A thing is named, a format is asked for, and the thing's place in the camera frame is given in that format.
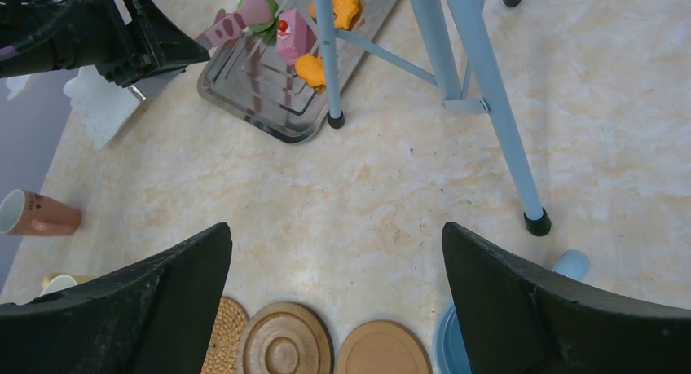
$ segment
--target woven rattan coaster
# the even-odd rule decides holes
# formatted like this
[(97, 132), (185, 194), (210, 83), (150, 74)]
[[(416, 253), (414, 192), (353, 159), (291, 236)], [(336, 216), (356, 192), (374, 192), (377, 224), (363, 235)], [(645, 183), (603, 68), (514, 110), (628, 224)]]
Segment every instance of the woven rattan coaster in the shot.
[(209, 340), (209, 349), (201, 368), (202, 374), (237, 374), (235, 357), (248, 320), (247, 313), (239, 303), (229, 297), (221, 298)]

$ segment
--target wooden plate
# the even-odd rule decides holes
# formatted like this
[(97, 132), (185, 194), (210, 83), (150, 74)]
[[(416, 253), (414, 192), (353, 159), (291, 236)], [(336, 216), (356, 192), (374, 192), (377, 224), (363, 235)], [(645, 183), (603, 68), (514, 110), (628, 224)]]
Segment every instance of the wooden plate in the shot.
[(240, 338), (237, 367), (242, 374), (331, 374), (331, 338), (307, 308), (275, 303), (249, 320)]
[(343, 342), (337, 374), (431, 374), (425, 348), (403, 326), (373, 321)]

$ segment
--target metal bracket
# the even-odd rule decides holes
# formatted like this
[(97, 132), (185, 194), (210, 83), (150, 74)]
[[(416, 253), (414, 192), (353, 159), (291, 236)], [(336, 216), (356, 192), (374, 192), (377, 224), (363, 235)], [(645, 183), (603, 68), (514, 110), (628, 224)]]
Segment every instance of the metal bracket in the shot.
[(157, 95), (163, 88), (173, 81), (177, 75), (185, 72), (185, 68), (179, 68), (177, 70), (168, 71), (166, 73), (160, 73), (152, 77), (147, 77), (140, 79), (127, 86), (127, 90), (130, 91), (136, 97), (139, 102), (143, 103), (147, 99)]
[(481, 114), (489, 113), (484, 99), (447, 99), (443, 102), (444, 108), (456, 113)]

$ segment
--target cup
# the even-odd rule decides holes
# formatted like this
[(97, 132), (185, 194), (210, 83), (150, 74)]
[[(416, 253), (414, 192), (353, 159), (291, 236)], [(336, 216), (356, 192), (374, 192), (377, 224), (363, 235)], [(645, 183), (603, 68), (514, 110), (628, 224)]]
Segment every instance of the cup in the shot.
[(38, 296), (43, 297), (44, 295), (57, 293), (60, 290), (74, 287), (77, 284), (77, 281), (70, 275), (57, 275), (50, 282), (48, 282), (46, 287), (43, 288), (43, 291), (41, 291), (41, 294)]
[(569, 249), (564, 252), (557, 264), (552, 267), (552, 271), (576, 281), (581, 281), (589, 270), (590, 260), (588, 256), (576, 249)]
[(0, 203), (0, 234), (72, 235), (81, 211), (48, 196), (16, 189)]
[(60, 272), (55, 272), (55, 273), (52, 273), (52, 274), (46, 276), (46, 278), (43, 279), (43, 282), (41, 283), (41, 287), (42, 287), (42, 288), (48, 288), (48, 285), (49, 285), (55, 278), (57, 278), (57, 277), (59, 277), (59, 276), (63, 276), (63, 275), (66, 275), (66, 276), (69, 276), (70, 278), (72, 278), (72, 279), (74, 280), (75, 285), (76, 285), (76, 284), (86, 283), (86, 282), (89, 282), (89, 281), (91, 281), (91, 280), (93, 280), (93, 279), (96, 279), (95, 276), (87, 276), (87, 275), (68, 275), (68, 274), (63, 274), (63, 273), (60, 273)]

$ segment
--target marble table surface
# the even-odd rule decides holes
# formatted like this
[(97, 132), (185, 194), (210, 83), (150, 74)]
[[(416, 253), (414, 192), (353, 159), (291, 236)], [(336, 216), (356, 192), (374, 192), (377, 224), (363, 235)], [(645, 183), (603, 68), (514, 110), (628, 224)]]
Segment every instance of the marble table surface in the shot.
[[(236, 0), (154, 1), (196, 35)], [(225, 293), (250, 315), (308, 305), (337, 350), (359, 324), (392, 319), (431, 353), (450, 300), (441, 230), (454, 221), (545, 266), (580, 249), (585, 283), (691, 308), (688, 14), (689, 0), (487, 0), (547, 237), (523, 228), (488, 118), (445, 111), (437, 90), (382, 60), (367, 58), (346, 91), (346, 126), (298, 145), (200, 98), (201, 64), (103, 150), (71, 115), (42, 191), (82, 209), (83, 226), (24, 239), (2, 301), (30, 301), (52, 272), (103, 275), (227, 222)], [(378, 42), (430, 69), (407, 1)]]

